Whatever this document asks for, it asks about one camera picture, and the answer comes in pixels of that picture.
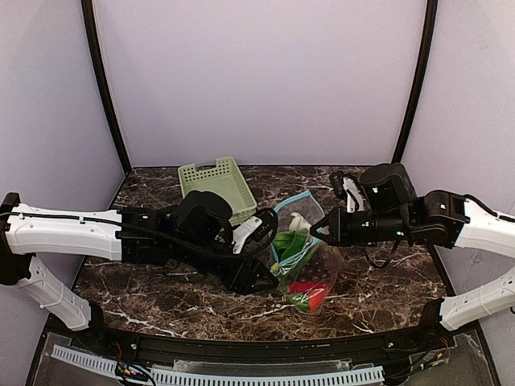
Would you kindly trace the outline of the white garlic bulb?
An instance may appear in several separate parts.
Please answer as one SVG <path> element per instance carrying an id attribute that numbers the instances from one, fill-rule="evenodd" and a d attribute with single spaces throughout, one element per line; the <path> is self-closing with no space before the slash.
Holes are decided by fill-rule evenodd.
<path id="1" fill-rule="evenodd" d="M 302 215 L 298 212 L 292 212 L 290 216 L 291 222 L 288 226 L 289 231 L 310 231 L 311 224 Z"/>

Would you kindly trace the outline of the dark red grapes bunch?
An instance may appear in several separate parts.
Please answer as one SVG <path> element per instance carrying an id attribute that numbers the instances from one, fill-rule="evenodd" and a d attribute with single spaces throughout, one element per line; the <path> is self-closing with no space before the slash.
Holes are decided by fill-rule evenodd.
<path id="1" fill-rule="evenodd" d="M 299 271 L 299 278 L 317 285 L 332 285 L 339 270 L 339 263 L 332 258 L 312 257 Z"/>

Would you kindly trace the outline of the clear zip top bag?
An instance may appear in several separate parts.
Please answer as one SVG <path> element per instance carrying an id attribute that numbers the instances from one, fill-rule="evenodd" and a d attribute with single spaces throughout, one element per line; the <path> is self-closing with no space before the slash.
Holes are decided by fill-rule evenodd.
<path id="1" fill-rule="evenodd" d="M 323 211 L 322 206 L 315 199 L 313 194 L 310 191 L 304 191 L 300 194 L 294 195 L 284 201 L 282 201 L 279 205 L 277 205 L 274 209 L 278 216 L 278 232 L 289 231 L 288 226 L 291 222 L 290 214 L 292 212 L 298 212 L 302 215 L 311 225 L 320 221 L 325 213 Z M 308 234 L 312 237 L 311 245 L 308 249 L 303 252 L 299 257 L 295 259 L 291 259 L 288 261 L 284 261 L 279 263 L 276 261 L 276 256 L 274 253 L 273 246 L 271 245 L 271 256 L 272 256 L 272 265 L 271 270 L 276 274 L 278 278 L 278 290 L 282 293 L 283 297 L 289 302 L 289 298 L 287 297 L 288 285 L 294 283 L 296 281 L 304 281 L 302 278 L 299 278 L 299 271 L 309 262 L 312 257 L 326 257 L 332 258 L 339 263 L 339 270 L 332 285 L 328 285 L 328 295 L 331 293 L 336 280 L 339 275 L 340 268 L 343 264 L 343 257 L 339 249 L 332 247 L 321 240 L 314 238 L 310 231 Z M 323 300 L 321 305 L 314 312 L 302 312 L 304 314 L 317 314 L 320 312 L 320 308 L 323 303 L 326 301 L 328 295 Z"/>

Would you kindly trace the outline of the green bok choy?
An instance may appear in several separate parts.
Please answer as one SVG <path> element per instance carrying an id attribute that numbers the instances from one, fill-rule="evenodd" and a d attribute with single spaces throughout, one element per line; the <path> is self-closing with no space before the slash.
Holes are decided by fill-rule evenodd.
<path id="1" fill-rule="evenodd" d="M 272 243 L 276 261 L 282 263 L 299 257 L 311 242 L 312 237 L 305 229 L 279 232 Z"/>

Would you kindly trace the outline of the orange red chili pepper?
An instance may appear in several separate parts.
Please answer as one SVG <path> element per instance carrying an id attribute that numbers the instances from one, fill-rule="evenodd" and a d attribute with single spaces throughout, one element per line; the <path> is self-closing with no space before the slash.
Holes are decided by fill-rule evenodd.
<path id="1" fill-rule="evenodd" d="M 313 281 L 296 281 L 288 285 L 287 297 L 302 312 L 314 312 L 328 295 L 328 285 Z"/>

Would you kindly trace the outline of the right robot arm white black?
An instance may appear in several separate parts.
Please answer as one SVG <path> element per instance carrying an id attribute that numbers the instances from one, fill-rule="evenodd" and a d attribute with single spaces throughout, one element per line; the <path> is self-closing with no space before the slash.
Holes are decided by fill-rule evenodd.
<path id="1" fill-rule="evenodd" d="M 340 248 L 371 247 L 379 242 L 472 248 L 514 256 L 514 218 L 493 211 L 472 195 L 434 190 L 418 196 L 401 163 L 383 163 L 366 170 L 357 191 L 369 203 L 360 210 L 357 194 L 344 184 L 344 174 L 331 175 L 337 197 L 352 207 L 337 207 L 313 224 L 310 234 Z M 439 324 L 447 331 L 514 306 L 514 271 L 468 292 L 428 302 L 420 323 Z"/>

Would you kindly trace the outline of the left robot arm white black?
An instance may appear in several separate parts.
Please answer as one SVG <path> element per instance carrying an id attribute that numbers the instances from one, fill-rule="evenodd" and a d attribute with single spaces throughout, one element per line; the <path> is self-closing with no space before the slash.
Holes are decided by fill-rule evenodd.
<path id="1" fill-rule="evenodd" d="M 179 204 L 159 210 L 96 213 L 31 207 L 9 193 L 1 205 L 1 283 L 25 290 L 79 332 L 100 331 L 102 309 L 58 280 L 39 253 L 157 266 L 175 260 L 220 278 L 235 294 L 275 289 L 278 279 L 257 256 L 277 234 L 276 212 L 262 209 L 238 226 L 231 225 L 232 215 L 229 203 L 210 191 L 191 191 Z"/>

